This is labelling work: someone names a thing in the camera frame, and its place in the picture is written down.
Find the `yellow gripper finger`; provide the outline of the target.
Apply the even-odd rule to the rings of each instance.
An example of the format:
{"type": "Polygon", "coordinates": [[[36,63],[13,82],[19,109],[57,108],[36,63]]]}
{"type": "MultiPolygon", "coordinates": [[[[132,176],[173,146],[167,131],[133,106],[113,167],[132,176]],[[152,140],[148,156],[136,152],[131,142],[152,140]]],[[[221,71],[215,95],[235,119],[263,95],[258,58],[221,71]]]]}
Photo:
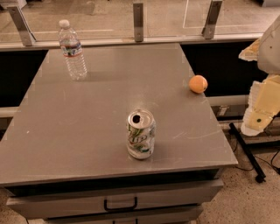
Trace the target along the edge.
{"type": "Polygon", "coordinates": [[[238,58],[246,61],[257,61],[259,54],[260,39],[254,41],[251,45],[243,49],[238,58]]]}
{"type": "Polygon", "coordinates": [[[279,112],[280,76],[269,74],[262,82],[254,81],[250,88],[241,133],[249,137],[257,136],[279,112]]]}

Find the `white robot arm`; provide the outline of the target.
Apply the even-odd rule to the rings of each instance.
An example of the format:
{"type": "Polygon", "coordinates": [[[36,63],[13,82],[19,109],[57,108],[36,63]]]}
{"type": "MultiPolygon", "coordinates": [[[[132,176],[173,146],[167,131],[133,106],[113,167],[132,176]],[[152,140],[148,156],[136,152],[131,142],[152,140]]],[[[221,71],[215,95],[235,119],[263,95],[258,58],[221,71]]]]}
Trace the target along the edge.
{"type": "Polygon", "coordinates": [[[241,132],[252,137],[262,133],[280,112],[280,16],[259,39],[241,51],[239,58],[255,60],[268,75],[262,82],[254,80],[249,91],[241,132]]]}

